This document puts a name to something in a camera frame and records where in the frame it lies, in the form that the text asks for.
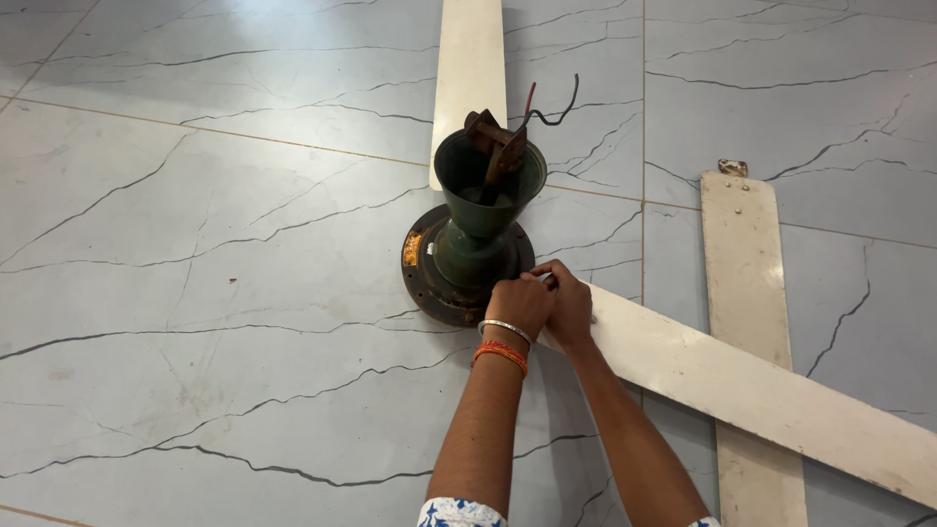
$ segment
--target floor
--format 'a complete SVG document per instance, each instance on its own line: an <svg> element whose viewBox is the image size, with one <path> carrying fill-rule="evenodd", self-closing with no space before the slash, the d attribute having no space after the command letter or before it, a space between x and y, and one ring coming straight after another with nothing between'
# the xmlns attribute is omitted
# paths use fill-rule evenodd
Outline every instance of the floor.
<svg viewBox="0 0 937 527"><path fill-rule="evenodd" d="M504 0L538 260L707 330L699 173L778 194L794 368L937 431L934 0ZM0 0L0 524L416 519L475 332L399 277L439 0ZM718 510L711 419L632 387ZM515 525L627 525L532 356ZM811 527L937 514L805 461Z"/></svg>

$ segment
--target silver bangle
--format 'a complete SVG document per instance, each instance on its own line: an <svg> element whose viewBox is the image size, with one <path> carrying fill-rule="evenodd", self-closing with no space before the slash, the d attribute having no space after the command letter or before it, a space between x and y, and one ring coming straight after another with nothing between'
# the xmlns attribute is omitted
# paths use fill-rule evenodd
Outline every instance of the silver bangle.
<svg viewBox="0 0 937 527"><path fill-rule="evenodd" d="M491 325L499 325L499 326L501 326L501 327L507 327L508 329L510 329L511 331L513 331L514 333L516 333L516 334L520 335L521 337L523 337L524 340L526 340L526 341L528 342L529 346L530 346L531 348L533 348L533 340L530 339L530 336L529 336L527 333L524 333L524 330L523 330L523 329L517 327L516 325L510 325L510 324L508 324L508 323L506 323L506 322L502 322L502 321L500 321L500 320L483 320L483 321L479 322L479 323L478 323L478 334L479 334L479 335L484 335L484 327L487 326L487 325L489 325L489 324L491 324Z"/></svg>

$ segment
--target orange thread bracelet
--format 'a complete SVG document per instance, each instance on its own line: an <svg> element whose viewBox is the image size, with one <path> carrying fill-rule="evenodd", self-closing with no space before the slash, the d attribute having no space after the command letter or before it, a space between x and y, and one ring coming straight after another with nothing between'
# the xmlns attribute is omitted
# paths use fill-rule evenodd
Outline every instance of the orange thread bracelet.
<svg viewBox="0 0 937 527"><path fill-rule="evenodd" d="M478 350L475 351L475 355L472 356L471 362L468 364L470 366L475 366L475 361L478 360L478 357L481 354L499 354L511 360L517 366L521 367L521 372L524 373L524 378L527 378L527 359L525 359L523 355L516 352L511 346L498 342L497 340L486 340L485 342L482 342L481 346L478 347Z"/></svg>

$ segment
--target wrist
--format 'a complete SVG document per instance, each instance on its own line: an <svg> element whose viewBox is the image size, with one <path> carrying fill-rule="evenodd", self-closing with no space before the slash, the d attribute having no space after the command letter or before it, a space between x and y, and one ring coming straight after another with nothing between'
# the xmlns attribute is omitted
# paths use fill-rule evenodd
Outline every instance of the wrist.
<svg viewBox="0 0 937 527"><path fill-rule="evenodd" d="M501 327L499 325L485 326L482 334L482 341L485 340L495 340L510 346L511 349L521 354L525 359L530 353L530 345L527 341L507 327Z"/></svg>

